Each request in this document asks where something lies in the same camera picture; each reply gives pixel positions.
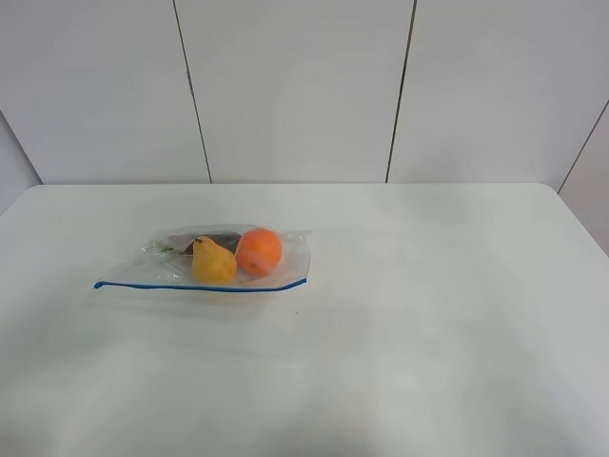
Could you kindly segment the clear blue-zip plastic bag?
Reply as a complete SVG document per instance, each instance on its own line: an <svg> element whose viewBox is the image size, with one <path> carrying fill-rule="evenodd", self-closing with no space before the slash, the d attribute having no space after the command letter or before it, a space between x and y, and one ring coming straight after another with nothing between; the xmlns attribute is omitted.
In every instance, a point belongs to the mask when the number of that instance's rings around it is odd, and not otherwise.
<svg viewBox="0 0 609 457"><path fill-rule="evenodd" d="M304 284L309 271L310 249L306 234L302 231L281 232L271 229L279 235L283 245L282 259L276 270L268 276L255 276L244 272L238 266L237 275L229 284L212 285L196 282L191 275L192 255L184 255L176 250L162 251L167 245L167 238L171 235L221 230L243 235L255 228L260 227L228 224L161 231L136 248L125 262L102 276L94 287L255 293L283 291Z"/></svg>

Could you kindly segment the orange fruit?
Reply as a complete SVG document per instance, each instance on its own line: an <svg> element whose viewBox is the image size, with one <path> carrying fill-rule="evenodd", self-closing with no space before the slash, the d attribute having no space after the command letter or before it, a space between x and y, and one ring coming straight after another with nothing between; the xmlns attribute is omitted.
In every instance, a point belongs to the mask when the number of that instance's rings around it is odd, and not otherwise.
<svg viewBox="0 0 609 457"><path fill-rule="evenodd" d="M282 255L282 241L275 231L253 228L242 235L235 257L244 272L268 276L279 266Z"/></svg>

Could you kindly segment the dark eggplant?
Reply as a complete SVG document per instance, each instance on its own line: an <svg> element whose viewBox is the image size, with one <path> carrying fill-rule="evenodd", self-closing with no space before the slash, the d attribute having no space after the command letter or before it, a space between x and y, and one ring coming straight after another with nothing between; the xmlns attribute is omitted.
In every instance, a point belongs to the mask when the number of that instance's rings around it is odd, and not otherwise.
<svg viewBox="0 0 609 457"><path fill-rule="evenodd" d="M195 240L200 237L207 237L216 245L235 253L242 235L238 232L225 230L171 235L167 238L167 245L162 248L162 251L176 250L179 253L191 256L193 254Z"/></svg>

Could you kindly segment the yellow pear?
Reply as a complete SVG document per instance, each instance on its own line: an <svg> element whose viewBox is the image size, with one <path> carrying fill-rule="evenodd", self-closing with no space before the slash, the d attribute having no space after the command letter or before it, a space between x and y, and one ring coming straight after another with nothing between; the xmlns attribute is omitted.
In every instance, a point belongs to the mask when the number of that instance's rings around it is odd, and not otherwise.
<svg viewBox="0 0 609 457"><path fill-rule="evenodd" d="M222 285L232 283L238 265L234 254L207 236L197 237L192 245L191 275L196 282Z"/></svg>

